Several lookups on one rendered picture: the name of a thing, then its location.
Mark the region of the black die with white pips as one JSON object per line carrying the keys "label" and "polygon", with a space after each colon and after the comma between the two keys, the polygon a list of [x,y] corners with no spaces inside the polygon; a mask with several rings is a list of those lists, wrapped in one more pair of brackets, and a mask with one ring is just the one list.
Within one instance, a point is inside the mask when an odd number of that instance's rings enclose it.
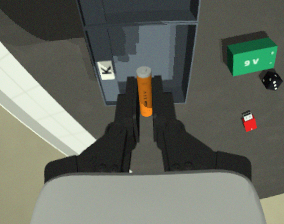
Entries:
{"label": "black die with white pips", "polygon": [[278,87],[281,85],[283,80],[277,73],[267,71],[264,78],[262,79],[262,83],[269,90],[277,90]]}

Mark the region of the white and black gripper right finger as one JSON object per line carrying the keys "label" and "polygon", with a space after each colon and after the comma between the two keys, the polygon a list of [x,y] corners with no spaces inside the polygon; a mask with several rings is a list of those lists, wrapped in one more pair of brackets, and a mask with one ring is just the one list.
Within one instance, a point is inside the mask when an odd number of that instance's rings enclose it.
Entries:
{"label": "white and black gripper right finger", "polygon": [[162,151],[165,172],[224,169],[244,174],[251,181],[251,162],[248,158],[215,152],[186,132],[184,124],[176,119],[172,92],[163,92],[161,75],[155,75],[151,83],[153,137]]}

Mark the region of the red usb stick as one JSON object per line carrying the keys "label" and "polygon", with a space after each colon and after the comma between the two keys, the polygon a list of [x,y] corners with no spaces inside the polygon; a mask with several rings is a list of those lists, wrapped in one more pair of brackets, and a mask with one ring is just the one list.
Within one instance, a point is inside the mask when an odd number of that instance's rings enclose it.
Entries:
{"label": "red usb stick", "polygon": [[244,123],[244,127],[246,129],[246,132],[257,128],[255,118],[251,114],[251,112],[244,114],[243,117],[244,118],[242,120]]}

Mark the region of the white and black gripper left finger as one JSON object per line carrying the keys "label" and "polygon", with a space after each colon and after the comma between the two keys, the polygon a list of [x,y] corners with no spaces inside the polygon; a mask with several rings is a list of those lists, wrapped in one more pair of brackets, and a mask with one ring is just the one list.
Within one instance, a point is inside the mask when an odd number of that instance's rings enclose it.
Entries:
{"label": "white and black gripper left finger", "polygon": [[66,173],[130,172],[132,150],[138,142],[140,103],[137,78],[133,76],[127,77],[126,93],[118,94],[114,122],[107,125],[104,135],[80,155],[49,162],[44,169],[44,184],[49,179]]}

